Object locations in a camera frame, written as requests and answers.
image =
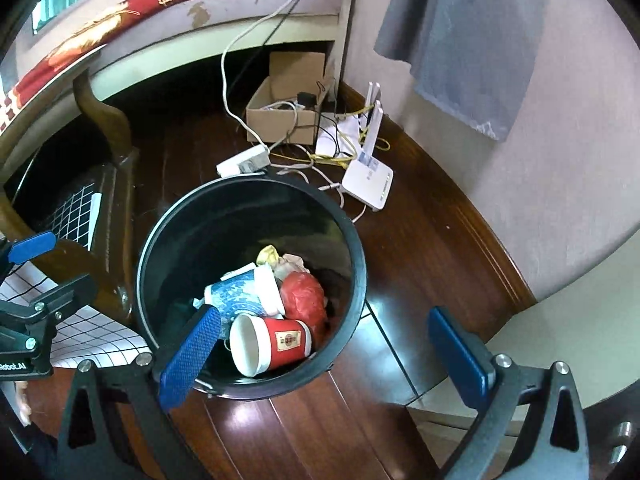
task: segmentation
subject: red plastic bag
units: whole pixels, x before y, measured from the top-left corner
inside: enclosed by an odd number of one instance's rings
[[[317,349],[326,335],[328,321],[322,285],[311,274],[292,272],[282,282],[280,297],[285,317],[306,324],[311,330],[311,339]]]

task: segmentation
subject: paper cup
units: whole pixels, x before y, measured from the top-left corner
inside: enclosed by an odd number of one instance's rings
[[[311,332],[294,319],[236,317],[229,335],[231,356],[245,377],[300,361],[311,354]]]
[[[220,311],[220,339],[228,339],[239,314],[284,315],[284,306],[269,264],[248,270],[204,289],[204,302]]]

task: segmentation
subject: trash can rim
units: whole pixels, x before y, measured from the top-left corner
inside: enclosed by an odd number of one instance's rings
[[[347,244],[347,247],[349,249],[352,269],[350,308],[341,320],[340,326],[335,330],[331,339],[324,345],[324,347],[322,347],[321,351],[313,354],[309,359],[286,374],[289,382],[287,391],[290,392],[299,388],[300,386],[303,386],[304,384],[307,384],[309,382],[309,377],[316,378],[324,371],[331,368],[334,359],[338,357],[338,355],[347,345],[349,339],[351,339],[351,336],[356,330],[362,314],[362,306],[364,306],[367,284],[367,269],[364,259],[364,250],[362,248],[362,244],[355,230],[355,227],[351,222],[351,219],[348,218],[348,216],[345,215],[344,211],[342,211],[342,209],[338,207],[337,203],[327,197],[325,193],[317,190],[312,186],[309,186],[305,182],[297,181],[291,177],[279,176],[274,174],[245,173],[206,182],[181,197],[181,199],[175,202],[162,215],[158,222],[156,222],[156,225],[149,233],[143,249],[140,253],[140,260],[138,263],[136,274],[136,300],[138,303],[138,307],[137,309],[135,309],[135,316],[139,324],[144,329],[145,333],[143,335],[152,347],[152,350],[157,350],[158,342],[151,327],[148,325],[145,311],[146,306],[142,302],[142,270],[146,265],[146,260],[148,259],[150,248],[159,235],[159,232],[162,231],[167,222],[182,208],[182,206],[184,206],[185,202],[187,202],[190,198],[198,193],[201,193],[203,190],[206,190],[211,186],[219,186],[221,184],[225,184],[225,181],[236,182],[238,180],[245,180],[249,182],[255,180],[277,182],[278,184],[293,187],[308,194],[313,199],[318,201],[322,206],[324,206],[324,208],[327,209],[327,211],[334,218],[334,221],[340,228],[340,231],[344,236],[345,243]],[[271,393],[273,390],[273,388],[271,388],[271,386],[273,385],[273,381],[277,381],[282,377],[284,376],[256,381],[255,383],[249,384],[218,384],[215,380],[209,381],[209,383],[211,383],[209,384],[202,378],[199,378],[196,382],[200,385],[200,388],[198,389],[204,391],[205,393],[212,393],[219,397],[226,397],[236,400],[257,400],[273,396],[273,393]],[[212,386],[211,391],[208,391],[208,386]]]

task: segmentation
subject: cardboard box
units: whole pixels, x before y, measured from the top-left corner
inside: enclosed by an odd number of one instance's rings
[[[290,100],[298,92],[309,92],[318,98],[315,110],[298,110],[297,127],[287,142],[313,144],[316,138],[319,111],[327,94],[331,77],[324,74],[324,54],[318,52],[272,52],[269,76],[251,97],[246,107],[246,123],[266,142],[277,142],[292,128],[294,111],[260,110],[276,101]],[[255,140],[247,132],[249,142]]]

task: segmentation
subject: baseboard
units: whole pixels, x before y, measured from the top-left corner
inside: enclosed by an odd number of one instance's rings
[[[347,84],[341,82],[338,92],[348,109],[360,110],[364,106],[364,97]],[[402,146],[403,163],[423,165],[423,173],[430,184],[429,192],[452,208],[460,224],[469,232],[511,298],[514,313],[536,304],[529,285],[500,240],[451,177],[387,115],[383,118],[380,136],[391,140],[395,146]]]

